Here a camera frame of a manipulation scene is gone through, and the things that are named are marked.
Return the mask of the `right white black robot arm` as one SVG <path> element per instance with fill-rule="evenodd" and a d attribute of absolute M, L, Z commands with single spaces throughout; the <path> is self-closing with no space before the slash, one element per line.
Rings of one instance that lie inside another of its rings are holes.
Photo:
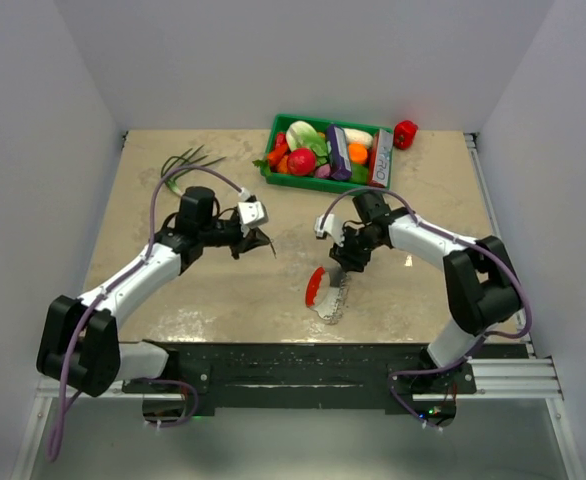
<path fill-rule="evenodd" d="M 407 203 L 393 209 L 381 189 L 361 187 L 351 193 L 359 216 L 356 227 L 348 227 L 332 213 L 336 202 L 314 225 L 318 238 L 333 240 L 329 256 L 343 272 L 362 272 L 372 252 L 385 246 L 417 257 L 444 274 L 450 320 L 426 347 L 424 363 L 412 372 L 425 390 L 442 392 L 454 380 L 453 369 L 487 337 L 510 336 L 492 327 L 526 305 L 507 250 L 495 236 L 475 239 L 428 222 Z"/>

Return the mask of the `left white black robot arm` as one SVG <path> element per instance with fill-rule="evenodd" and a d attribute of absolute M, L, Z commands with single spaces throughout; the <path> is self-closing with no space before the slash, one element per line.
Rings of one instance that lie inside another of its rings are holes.
<path fill-rule="evenodd" d="M 190 187 L 179 208 L 163 221 L 150 243 L 119 272 L 77 298 L 57 297 L 49 305 L 36 369 L 98 397 L 116 381 L 145 379 L 158 392 L 173 390 L 180 368 L 169 352 L 149 341 L 122 342 L 119 330 L 157 290 L 177 279 L 207 248 L 227 247 L 233 258 L 269 244 L 262 231 L 266 207 L 241 191 L 240 200 L 221 218 L 213 190 Z"/>

